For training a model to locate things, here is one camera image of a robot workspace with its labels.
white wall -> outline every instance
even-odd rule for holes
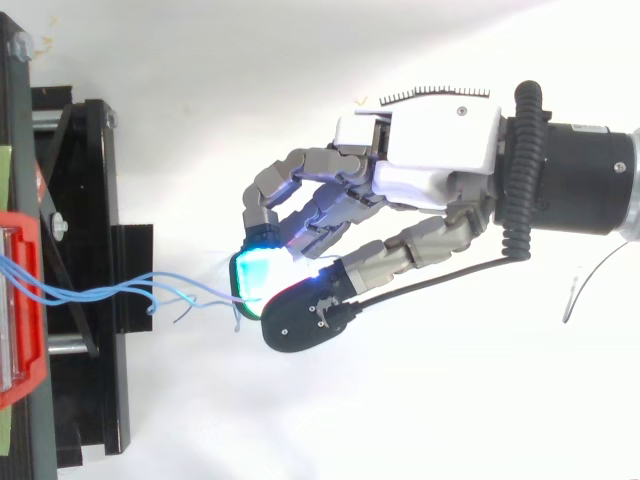
[[[154,222],[156,268],[227,287],[241,193],[321,146],[354,101],[414,84],[539,81],[560,122],[640,124],[634,2],[0,1],[71,83],[120,114],[121,219]],[[352,229],[346,253],[415,216]],[[406,283],[498,255],[493,227]],[[640,476],[640,326],[629,246],[561,324],[578,265],[616,237],[536,232],[534,260],[385,303],[335,341],[270,351],[223,308],[127,339],[133,441],[62,478],[630,479]]]

black coiled cord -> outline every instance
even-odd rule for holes
[[[505,189],[502,254],[513,261],[523,261],[531,258],[531,218],[544,163],[542,89],[536,82],[523,82],[516,89],[515,100],[515,147]]]

green light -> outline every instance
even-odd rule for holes
[[[305,261],[294,261],[286,248],[248,250],[236,258],[238,294],[244,300],[260,299],[245,303],[247,310],[259,317],[269,300],[287,287],[315,277],[318,269]]]

screw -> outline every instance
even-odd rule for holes
[[[69,230],[69,224],[64,221],[60,212],[51,215],[51,233],[56,242],[62,241],[64,234]]]
[[[9,55],[15,57],[21,62],[28,62],[33,60],[35,47],[33,46],[33,39],[27,32],[17,32],[11,37],[7,45],[9,49]]]
[[[111,130],[118,127],[118,114],[115,112],[115,110],[107,110],[104,118],[104,123],[106,124],[107,128]]]

black cable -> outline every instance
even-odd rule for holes
[[[462,270],[458,270],[457,272],[447,273],[446,275],[442,275],[440,277],[430,278],[429,280],[423,280],[422,282],[417,282],[412,285],[407,285],[406,287],[397,288],[396,290],[383,293],[382,295],[378,295],[376,297],[370,298],[369,300],[365,300],[364,302],[354,302],[354,303],[357,303],[360,309],[367,308],[367,307],[370,307],[371,305],[375,305],[377,303],[384,302],[385,300],[389,300],[390,298],[404,295],[405,293],[415,292],[416,290],[420,290],[422,288],[433,287],[434,285],[448,282],[449,280],[455,280],[456,278],[464,277],[465,275],[481,272],[482,270],[498,267],[500,265],[506,265],[508,263],[513,263],[515,261],[517,260],[509,257],[498,258],[497,260],[491,260],[489,262],[473,265],[472,267],[463,268]]]
[[[515,92],[516,116],[513,160],[505,188],[505,257],[517,261],[531,258],[531,219],[533,217],[540,170],[544,164],[545,120],[542,89],[536,82],[518,85]]]
[[[586,280],[584,281],[584,283],[582,284],[582,286],[580,287],[580,289],[578,290],[578,294],[575,296],[575,298],[573,299],[573,302],[571,302],[571,306],[569,307],[567,313],[565,314],[564,318],[562,319],[562,321],[564,323],[567,323],[569,321],[569,319],[571,318],[571,314],[573,313],[573,309],[576,306],[576,303],[578,302],[578,298],[580,298],[580,294],[582,293],[582,291],[584,290],[584,287],[587,286],[587,283],[589,282],[589,280],[591,280],[591,277],[593,277],[593,274],[596,273],[598,271],[598,269],[604,264],[604,262],[606,262],[607,260],[609,260],[611,257],[613,257],[613,255],[620,251],[622,249],[622,247],[629,245],[629,242],[624,242],[622,245],[620,245],[618,248],[616,248],[613,252],[611,252],[609,255],[607,255],[606,257],[604,257],[602,259],[602,261],[596,266],[596,268],[594,268],[591,273],[589,274],[589,276],[586,278]]]

